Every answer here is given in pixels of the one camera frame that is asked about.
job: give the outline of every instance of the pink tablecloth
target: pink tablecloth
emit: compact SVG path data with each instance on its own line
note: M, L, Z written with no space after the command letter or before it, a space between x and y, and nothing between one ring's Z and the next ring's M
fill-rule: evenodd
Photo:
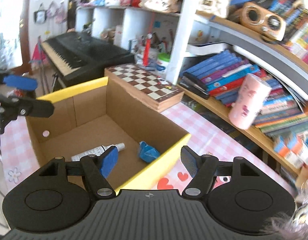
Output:
M192 135L187 145L198 155L210 152L219 158L220 161L233 161L234 157L242 156L290 193L293 192L284 179L260 159L182 103L178 103L162 112L162 114ZM6 183L9 190L39 168L30 143L24 117L19 117L6 127L5 133L1 136L1 151ZM164 178L161 178L153 189L177 188L182 192L190 180L191 177L181 161L178 160L174 168ZM216 186L222 183L222 178L218 178Z

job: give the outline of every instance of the electronic keyboard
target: electronic keyboard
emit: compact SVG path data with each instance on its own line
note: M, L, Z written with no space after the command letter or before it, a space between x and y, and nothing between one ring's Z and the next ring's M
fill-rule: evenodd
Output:
M127 50L85 33L61 34L41 46L66 87L103 77L106 67L135 62Z

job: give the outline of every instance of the pink tumbler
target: pink tumbler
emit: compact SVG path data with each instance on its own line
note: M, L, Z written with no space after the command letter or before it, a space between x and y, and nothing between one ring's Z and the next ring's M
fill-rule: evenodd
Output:
M265 81L253 74L247 74L239 90L235 105L229 113L232 124L242 130L248 129L271 90L271 87Z

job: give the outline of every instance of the green lid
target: green lid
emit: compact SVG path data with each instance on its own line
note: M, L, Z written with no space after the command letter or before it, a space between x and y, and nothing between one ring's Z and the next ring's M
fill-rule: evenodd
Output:
M167 53L159 53L157 55L157 59L160 59L160 60L165 61L165 62L170 62L170 57L171 57L171 55L167 54Z

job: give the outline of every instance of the door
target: door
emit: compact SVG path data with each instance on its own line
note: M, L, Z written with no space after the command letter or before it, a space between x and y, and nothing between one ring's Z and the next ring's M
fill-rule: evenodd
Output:
M29 0L0 0L0 68L30 72Z

